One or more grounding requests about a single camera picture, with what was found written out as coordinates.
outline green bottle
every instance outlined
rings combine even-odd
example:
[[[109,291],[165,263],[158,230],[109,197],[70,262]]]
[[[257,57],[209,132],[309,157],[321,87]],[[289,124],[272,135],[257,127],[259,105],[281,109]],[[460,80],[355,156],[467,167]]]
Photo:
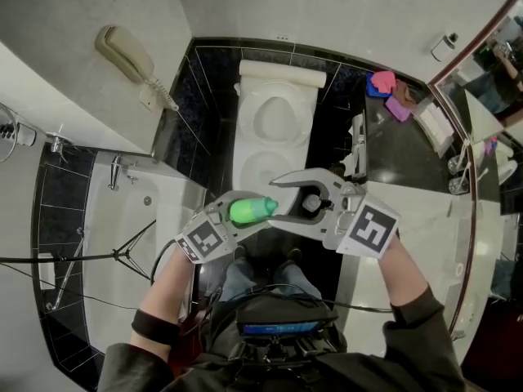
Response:
[[[237,224],[249,224],[272,216],[278,202],[271,198],[236,200],[230,205],[230,220]]]

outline pink towel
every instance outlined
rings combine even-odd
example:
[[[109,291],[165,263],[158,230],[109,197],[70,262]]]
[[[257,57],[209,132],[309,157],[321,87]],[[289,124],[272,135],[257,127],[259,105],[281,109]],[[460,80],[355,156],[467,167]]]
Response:
[[[392,89],[396,87],[396,76],[391,71],[374,73],[370,81],[380,93],[392,93]]]

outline black jacket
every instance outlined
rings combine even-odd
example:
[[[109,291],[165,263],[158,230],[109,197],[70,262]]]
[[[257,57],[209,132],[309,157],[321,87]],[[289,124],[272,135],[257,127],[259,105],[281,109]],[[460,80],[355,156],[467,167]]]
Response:
[[[253,299],[259,305],[269,300],[278,299]],[[295,373],[281,370],[254,372],[251,379],[249,374],[243,374],[240,379],[238,363],[229,363],[222,352],[214,349],[201,354],[184,375],[174,379],[168,365],[158,356],[133,345],[116,344],[107,349],[98,391],[465,390],[443,319],[443,306],[434,298],[431,289],[393,311],[395,322],[383,327],[387,342],[384,359],[357,353],[324,354],[313,359],[311,366],[305,369],[309,374],[313,373],[308,384]],[[232,332],[235,332],[234,324],[220,336],[225,338]]]

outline telephone handset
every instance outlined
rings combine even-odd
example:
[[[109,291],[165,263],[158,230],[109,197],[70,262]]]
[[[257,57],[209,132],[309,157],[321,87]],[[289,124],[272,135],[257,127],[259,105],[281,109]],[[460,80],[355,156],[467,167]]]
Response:
[[[127,29],[108,24],[98,33],[95,48],[116,65],[132,82],[152,86],[166,102],[166,107],[178,110],[178,106],[153,75],[154,62],[145,48]]]

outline towel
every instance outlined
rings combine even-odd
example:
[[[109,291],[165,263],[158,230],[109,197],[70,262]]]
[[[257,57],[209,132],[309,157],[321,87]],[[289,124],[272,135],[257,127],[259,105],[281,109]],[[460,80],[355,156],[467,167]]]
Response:
[[[396,87],[392,95],[401,103],[403,107],[411,112],[416,109],[416,102],[409,93],[409,87],[401,80],[396,80]]]
[[[396,87],[396,76],[391,71],[380,71],[374,73],[370,81],[378,88],[380,93],[391,93],[392,89]]]
[[[367,73],[367,85],[365,86],[365,90],[367,91],[367,96],[369,97],[388,97],[391,95],[390,92],[388,93],[380,93],[379,90],[373,85],[373,82],[370,81],[372,78],[372,73]]]
[[[391,112],[392,116],[394,116],[400,122],[406,121],[411,114],[410,110],[401,105],[401,103],[394,96],[389,97],[385,103],[385,106],[387,109],[389,109],[389,112]]]

